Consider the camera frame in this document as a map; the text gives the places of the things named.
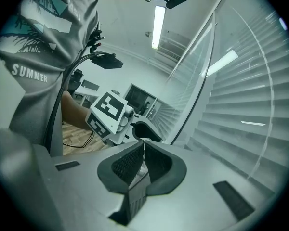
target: white table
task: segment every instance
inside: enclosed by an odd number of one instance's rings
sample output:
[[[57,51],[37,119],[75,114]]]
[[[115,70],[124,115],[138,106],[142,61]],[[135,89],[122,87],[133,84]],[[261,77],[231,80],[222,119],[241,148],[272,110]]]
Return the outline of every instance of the white table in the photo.
[[[83,87],[83,86],[79,86],[76,89],[76,91],[74,92],[74,94],[83,95],[83,98],[82,98],[81,103],[80,103],[80,105],[82,106],[83,102],[85,101],[85,99],[87,97],[98,98],[102,94],[102,92],[99,91],[99,90],[92,90],[92,89],[89,89],[89,88],[86,88],[86,87]]]

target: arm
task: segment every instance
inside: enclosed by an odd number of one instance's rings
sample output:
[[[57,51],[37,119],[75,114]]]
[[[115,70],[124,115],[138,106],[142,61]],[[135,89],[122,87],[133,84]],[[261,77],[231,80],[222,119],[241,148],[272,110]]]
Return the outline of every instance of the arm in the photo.
[[[77,104],[67,91],[62,94],[61,110],[63,121],[84,130],[91,130],[85,122],[89,109]]]

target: doorway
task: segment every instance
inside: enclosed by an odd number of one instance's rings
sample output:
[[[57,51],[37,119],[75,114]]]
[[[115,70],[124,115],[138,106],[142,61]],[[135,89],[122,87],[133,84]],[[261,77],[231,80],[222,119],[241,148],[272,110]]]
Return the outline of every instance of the doorway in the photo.
[[[126,94],[125,100],[127,101],[128,105],[134,108],[137,114],[142,113],[142,116],[149,111],[151,108],[154,100],[156,98],[150,95],[149,93],[139,89],[138,87],[132,85],[129,92]]]

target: black cable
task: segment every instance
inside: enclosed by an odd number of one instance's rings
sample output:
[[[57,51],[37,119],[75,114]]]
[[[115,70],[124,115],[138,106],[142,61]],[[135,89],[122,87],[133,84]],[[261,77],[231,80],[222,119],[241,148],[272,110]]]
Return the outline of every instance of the black cable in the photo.
[[[94,133],[93,133],[93,131],[92,131],[91,134],[90,134],[90,136],[89,136],[89,138],[86,140],[86,142],[84,143],[83,146],[74,146],[74,145],[69,145],[69,144],[65,144],[65,143],[63,143],[63,145],[68,146],[68,147],[73,147],[73,148],[80,148],[80,149],[82,149],[82,148],[85,148],[88,144],[90,144],[93,138],[94,138]]]
[[[76,61],[75,63],[73,63],[69,69],[69,71],[67,72],[66,74],[66,77],[64,79],[64,81],[62,82],[62,86],[59,90],[59,93],[58,93],[58,96],[57,96],[57,99],[54,103],[54,107],[53,107],[53,111],[50,115],[50,118],[49,118],[49,121],[48,121],[48,124],[47,124],[47,127],[46,127],[46,131],[45,131],[45,135],[44,135],[44,140],[43,140],[43,146],[46,147],[47,151],[50,153],[50,148],[51,148],[51,143],[52,143],[52,138],[53,138],[53,126],[54,126],[54,120],[56,118],[56,115],[57,115],[57,110],[58,110],[58,107],[59,107],[59,104],[60,104],[60,100],[61,100],[61,97],[62,97],[62,93],[65,89],[65,86],[67,84],[67,81],[69,80],[70,76],[72,75],[73,71],[81,64],[83,63],[84,61],[90,59],[90,58],[93,58],[93,57],[97,57],[98,55],[101,55],[101,54],[107,54],[105,52],[95,52],[95,53],[92,53],[92,54],[88,54],[88,55],[85,55],[83,57],[81,57],[78,61]]]

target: t-shirt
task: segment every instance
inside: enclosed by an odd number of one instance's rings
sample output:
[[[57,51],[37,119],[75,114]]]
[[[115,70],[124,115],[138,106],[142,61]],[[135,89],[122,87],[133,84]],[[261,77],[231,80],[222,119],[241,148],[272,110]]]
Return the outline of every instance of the t-shirt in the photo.
[[[42,144],[62,85],[98,24],[98,0],[22,0],[0,32],[0,58],[26,94],[10,129]],[[51,155],[62,155],[61,108]]]

